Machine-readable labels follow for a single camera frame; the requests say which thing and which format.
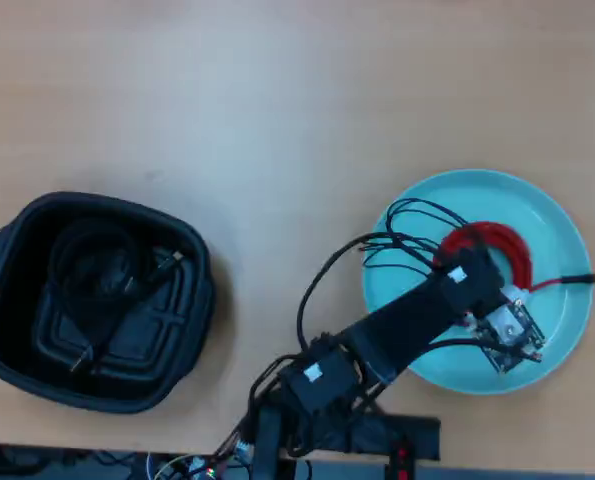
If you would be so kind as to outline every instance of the black tray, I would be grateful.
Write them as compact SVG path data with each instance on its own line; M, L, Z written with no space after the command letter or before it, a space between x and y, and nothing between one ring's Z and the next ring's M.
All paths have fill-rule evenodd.
M48 289L51 246L72 221L94 216L156 245L155 258L185 255L173 281L132 308L99 366L69 371L85 347ZM68 405L134 413L163 400L195 365L208 332L214 286L206 245L189 225L142 205L100 195L53 193L0 230L0 378Z

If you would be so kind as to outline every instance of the wire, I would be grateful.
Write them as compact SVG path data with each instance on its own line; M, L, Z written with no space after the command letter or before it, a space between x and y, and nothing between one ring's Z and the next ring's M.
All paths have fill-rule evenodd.
M103 458L103 455L110 457L110 460L105 460ZM100 465L103 465L105 467L114 467L117 465L122 465L124 467L130 467L131 464L126 463L126 462L128 460L132 460L133 458L135 458L135 455L136 455L135 453L129 453L128 455L124 455L123 457L116 457L112 453L107 452L105 450L99 450L97 452L93 452L93 454L92 454L95 461L97 461L97 463L99 463Z
M313 480L313 464L310 463L310 460L306 460L306 467L308 468L308 476L306 480Z
M227 470L233 470L236 468L245 468L246 472L248 473L248 480L250 480L252 478L253 472L250 468L250 465L248 465L247 463L244 463L241 459L237 458L237 457L233 457L233 460L235 460L237 463L239 463L239 465L229 465L228 467L226 467Z
M319 284L321 279L324 277L324 275L326 275L326 273L330 270L330 268L335 264L335 262L337 260L339 260L339 258L344 253L346 253L348 250L350 250L351 248L353 248L357 245L361 245L361 244L364 244L365 242L368 242L370 240L375 240L375 239L390 239L392 242L394 242L397 245L397 248L399 248L400 250L408 253L410 256L412 256L416 260L420 261L421 263L426 265L428 268L430 268L430 269L435 268L435 265L433 265L431 260L424 257L421 253L419 253L417 250L412 248L410 245L406 245L404 243L405 241L409 241L409 242L416 243L417 246L423 247L423 249L426 251L431 249L428 245L424 244L423 241L419 240L416 237L412 237L405 233L399 233L399 232L373 232L373 233L366 233L364 235L360 235L357 238L354 238L350 242L346 243L346 245L341 247L339 250L337 250L335 253L333 253L330 256L330 258L326 261L326 263L324 263L324 265L321 267L321 269L319 270L317 275L315 275L315 278L313 279L311 284L306 289L306 293L304 294L301 302L299 303L299 308L297 309L297 340L299 341L299 345L300 345L302 351L305 351L308 349L308 342L306 341L306 337L304 335L304 326L303 326L304 311L306 309L306 304L308 303L308 299L310 298L313 291L315 290L315 287L317 287L317 285Z
M153 480L159 480L159 479L162 477L163 473L166 471L166 469L167 469L168 467L171 467L171 466L173 466L173 465L174 465L175 463L177 463L177 462L181 462L182 460L186 460L187 458L191 458L191 457L194 457L194 456L195 456L194 454L192 454L192 453L188 453L188 454L186 454L186 455L179 455L178 457L175 457L175 458L173 458L173 459L172 459L170 462L168 462L168 463L164 464L164 466L163 466L163 467L161 467L161 468L160 468L160 469L157 471L157 473L155 474L155 478L153 478ZM210 468L208 465L204 465L204 467L205 467L205 468L203 468L203 467L202 467L202 468L203 468L203 470L199 470L199 471L198 471L198 472L196 472L196 473L199 473L200 471L208 470L208 469Z
M545 282L533 285L530 288L530 292L536 292L542 288L550 285L567 284L567 283L595 283L595 273L588 273L585 275L570 275L566 277L553 278L552 280L546 280Z
M148 452L148 455L146 456L146 478L148 480L153 480L153 476L150 473L150 464L152 463L152 457L150 455L150 452Z
M39 457L34 463L20 464L15 461L15 448L0 446L0 475L27 477L42 472L51 463L48 457Z

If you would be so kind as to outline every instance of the red cable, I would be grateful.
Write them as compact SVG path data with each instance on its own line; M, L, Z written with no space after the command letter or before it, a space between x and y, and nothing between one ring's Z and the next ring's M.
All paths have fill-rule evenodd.
M513 284L522 290L534 292L558 283L595 283L595 273L553 278L533 285L533 265L530 250L526 242L512 228L494 222L475 222L467 227L453 230L440 245L440 250L448 254L457 253L462 248L472 247L475 243L474 229L481 241L487 246L501 251L513 271Z

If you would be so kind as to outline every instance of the wooden table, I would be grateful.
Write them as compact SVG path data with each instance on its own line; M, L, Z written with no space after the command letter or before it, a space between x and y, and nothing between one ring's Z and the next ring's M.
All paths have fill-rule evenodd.
M209 452L251 381L297 349L328 255L439 171L520 175L573 216L595 263L595 1L0 0L0 226L51 190L195 225L221 303L197 369L137 416L0 381L0 442ZM307 334L364 312L359 257ZM404 374L393 412L438 415L443 464L595 472L595 307L547 380L477 398Z

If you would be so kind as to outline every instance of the black cable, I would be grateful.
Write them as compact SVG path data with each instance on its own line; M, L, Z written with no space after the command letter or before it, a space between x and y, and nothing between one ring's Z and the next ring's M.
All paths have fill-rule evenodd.
M44 471L52 462L50 458L40 457L34 463L17 463L8 457L8 450L8 447L0 447L0 476L30 477Z
M250 467L250 465L244 463L242 460L240 460L237 457L234 457L233 460L235 460L237 463L239 463L239 465L229 465L226 467L227 470L233 470L233 469L237 469L237 468L245 468L246 472L248 473L248 480L250 480L252 478L253 472L252 469Z
M124 455L123 457L116 457L110 452L105 450L99 450L97 452L92 453L92 457L95 459L97 463L103 465L105 467L114 467L117 465L122 465L124 467L131 467L132 463L127 463L129 460L133 460L137 454L136 453L129 453Z
M421 263L426 265L428 268L430 268L430 269L435 268L435 266L433 265L431 260L427 259L421 253L419 253L418 251L414 250L409 245L406 245L404 243L405 241L410 241L410 242L416 243L418 246L424 247L425 249L429 248L428 245L425 245L423 242L421 242L416 237L412 237L405 233L373 232L373 233L366 233L364 235L360 235L357 238L354 238L353 240L348 242L346 245L341 247L339 250L337 250L335 253L333 253L330 256L330 258L326 261L326 263L324 263L324 265L321 267L321 270L317 273L317 275L315 275L315 278L313 279L311 284L306 289L306 293L304 294L303 298L301 299L301 302L299 303L299 308L297 309L297 340L299 341L299 346L301 347L302 351L305 351L308 349L308 342L306 341L306 337L304 335L304 325L303 325L304 324L304 310L306 309L306 304L308 303L308 299L310 298L313 291L315 290L315 287L319 284L319 282L324 277L324 275L326 275L326 273L330 270L330 268L335 264L335 262L337 260L339 260L339 258L344 253L346 253L348 250L350 250L351 248L353 248L357 245L363 244L370 240L375 240L375 239L380 239L380 238L381 239L386 238L386 239L391 239L392 241L397 241L398 248L400 248L404 252L408 253L410 256L412 256L416 260L419 260Z
M48 260L48 285L88 341L71 371L95 365L128 310L172 274L181 257L173 254L154 267L150 250L135 236L100 218L77 220L59 234ZM109 265L119 273L113 281L105 280Z
M308 468L308 476L306 480L313 480L313 464L310 463L310 460L306 460L306 467Z

